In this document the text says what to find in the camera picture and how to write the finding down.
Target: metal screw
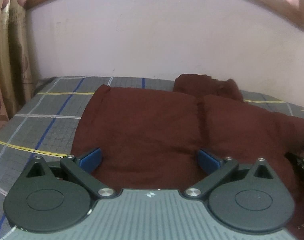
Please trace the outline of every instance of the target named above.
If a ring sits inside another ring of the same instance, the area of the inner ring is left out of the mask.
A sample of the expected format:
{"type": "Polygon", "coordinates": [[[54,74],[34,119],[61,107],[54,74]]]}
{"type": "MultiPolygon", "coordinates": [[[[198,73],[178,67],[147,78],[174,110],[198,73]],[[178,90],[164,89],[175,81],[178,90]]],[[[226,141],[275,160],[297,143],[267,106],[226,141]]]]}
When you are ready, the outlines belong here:
{"type": "Polygon", "coordinates": [[[188,188],[185,193],[188,195],[188,196],[191,196],[191,197],[196,197],[198,195],[201,194],[201,191],[198,189],[198,188],[188,188]]]}
{"type": "Polygon", "coordinates": [[[114,190],[111,188],[102,188],[98,191],[98,193],[103,197],[109,197],[114,193],[114,190]]]}

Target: brown curtain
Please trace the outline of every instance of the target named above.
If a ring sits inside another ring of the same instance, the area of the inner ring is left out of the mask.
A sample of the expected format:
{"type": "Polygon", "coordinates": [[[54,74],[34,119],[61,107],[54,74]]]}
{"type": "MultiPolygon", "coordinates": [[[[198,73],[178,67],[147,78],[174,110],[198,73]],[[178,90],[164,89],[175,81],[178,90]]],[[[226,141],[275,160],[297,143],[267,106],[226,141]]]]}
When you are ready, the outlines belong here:
{"type": "Polygon", "coordinates": [[[33,89],[25,1],[0,0],[0,128],[31,98],[33,89]]]}

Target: red fabric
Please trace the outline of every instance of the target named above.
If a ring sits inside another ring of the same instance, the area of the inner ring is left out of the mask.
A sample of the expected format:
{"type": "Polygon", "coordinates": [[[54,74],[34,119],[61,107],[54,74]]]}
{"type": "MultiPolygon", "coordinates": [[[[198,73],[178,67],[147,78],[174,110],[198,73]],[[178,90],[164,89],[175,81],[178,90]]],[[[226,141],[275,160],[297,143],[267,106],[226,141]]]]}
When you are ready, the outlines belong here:
{"type": "Polygon", "coordinates": [[[295,200],[287,228],[304,240],[304,187],[284,157],[304,149],[304,119],[212,95],[200,100],[199,113],[204,147],[239,163],[254,163],[259,157],[268,161],[295,200]]]}
{"type": "Polygon", "coordinates": [[[215,95],[243,102],[243,96],[233,79],[221,81],[207,75],[182,74],[176,78],[173,92],[185,93],[197,98],[215,95]]]}
{"type": "Polygon", "coordinates": [[[196,163],[201,146],[240,163],[264,157],[295,199],[287,228],[304,240],[304,187],[284,157],[304,148],[304,119],[241,103],[232,80],[223,83],[224,90],[207,76],[183,77],[175,82],[183,93],[101,86],[82,115],[71,153],[100,147],[103,162],[92,175],[117,191],[183,191],[205,177],[196,163]]]}
{"type": "Polygon", "coordinates": [[[194,97],[103,85],[81,117],[71,153],[100,147],[103,161],[92,175],[116,191],[183,191],[205,177],[196,162],[199,144],[194,97]]]}

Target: ribbed gray surface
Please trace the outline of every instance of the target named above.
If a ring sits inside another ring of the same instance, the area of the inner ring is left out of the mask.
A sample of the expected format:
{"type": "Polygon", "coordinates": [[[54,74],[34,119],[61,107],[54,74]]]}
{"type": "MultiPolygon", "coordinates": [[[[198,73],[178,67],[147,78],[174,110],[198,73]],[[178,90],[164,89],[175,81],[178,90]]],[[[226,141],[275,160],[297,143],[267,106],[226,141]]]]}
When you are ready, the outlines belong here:
{"type": "Polygon", "coordinates": [[[215,221],[203,203],[176,190],[124,190],[100,200],[78,225],[52,234],[13,230],[6,240],[294,240],[286,230],[253,236],[234,232],[215,221]]]}

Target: gray checkered bedsheet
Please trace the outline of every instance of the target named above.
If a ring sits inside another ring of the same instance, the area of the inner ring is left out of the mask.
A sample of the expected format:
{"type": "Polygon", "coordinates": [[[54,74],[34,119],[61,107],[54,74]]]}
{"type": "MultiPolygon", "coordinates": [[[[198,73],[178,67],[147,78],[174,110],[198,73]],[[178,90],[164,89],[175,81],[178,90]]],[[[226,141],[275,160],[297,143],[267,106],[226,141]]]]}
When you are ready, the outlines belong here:
{"type": "MultiPolygon", "coordinates": [[[[55,161],[70,153],[81,115],[102,85],[172,91],[173,81],[125,77],[60,77],[48,84],[0,131],[0,237],[10,226],[2,203],[30,158],[40,155],[55,161]]],[[[276,98],[242,91],[244,101],[304,118],[304,107],[276,98]]]]}

